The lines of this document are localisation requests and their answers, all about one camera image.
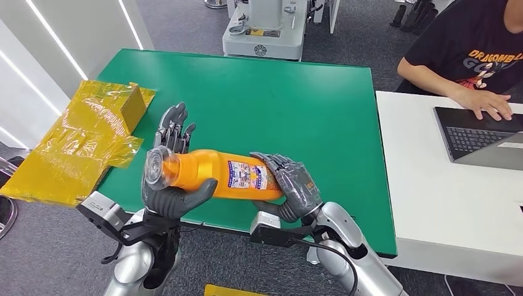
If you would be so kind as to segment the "person's hand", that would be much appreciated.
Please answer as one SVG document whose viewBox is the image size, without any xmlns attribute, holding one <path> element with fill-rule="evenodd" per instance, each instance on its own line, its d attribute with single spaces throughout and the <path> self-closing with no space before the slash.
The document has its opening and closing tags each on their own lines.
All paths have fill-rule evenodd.
<svg viewBox="0 0 523 296">
<path fill-rule="evenodd" d="M 465 89 L 455 97 L 455 101 L 465 109 L 471 110 L 478 120 L 482 120 L 483 112 L 486 112 L 495 121 L 501 121 L 512 120 L 513 111 L 508 104 L 510 98 L 510 95 Z"/>
</svg>

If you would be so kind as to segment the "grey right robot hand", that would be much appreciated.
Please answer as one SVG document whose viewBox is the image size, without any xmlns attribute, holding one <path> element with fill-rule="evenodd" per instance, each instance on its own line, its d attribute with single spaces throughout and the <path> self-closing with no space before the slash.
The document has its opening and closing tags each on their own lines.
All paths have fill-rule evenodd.
<svg viewBox="0 0 523 296">
<path fill-rule="evenodd" d="M 302 162 L 281 154 L 251 152 L 250 156 L 261 160 L 269 168 L 286 198 L 280 205 L 254 200 L 252 203 L 257 210 L 294 223 L 323 204 L 320 191 Z"/>
</svg>

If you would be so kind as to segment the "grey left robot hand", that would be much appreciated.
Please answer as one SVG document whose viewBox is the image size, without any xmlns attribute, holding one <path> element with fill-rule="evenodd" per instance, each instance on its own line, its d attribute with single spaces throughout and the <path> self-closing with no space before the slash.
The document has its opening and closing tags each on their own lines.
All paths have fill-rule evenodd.
<svg viewBox="0 0 523 296">
<path fill-rule="evenodd" d="M 154 162 L 160 163 L 163 159 L 159 153 L 170 151 L 186 154 L 189 150 L 192 132 L 196 128 L 191 123 L 183 128 L 188 117 L 186 104 L 180 102 L 172 105 L 162 115 L 158 130 L 155 132 L 153 146 L 147 153 L 154 156 Z M 154 171 L 153 163 L 146 161 L 141 180 L 141 197 L 147 211 L 169 219 L 179 219 L 189 211 L 210 200 L 217 188 L 218 181 L 208 178 L 194 190 L 185 191 L 178 187 L 167 186 L 161 190 L 151 188 L 147 182 L 147 175 Z"/>
</svg>

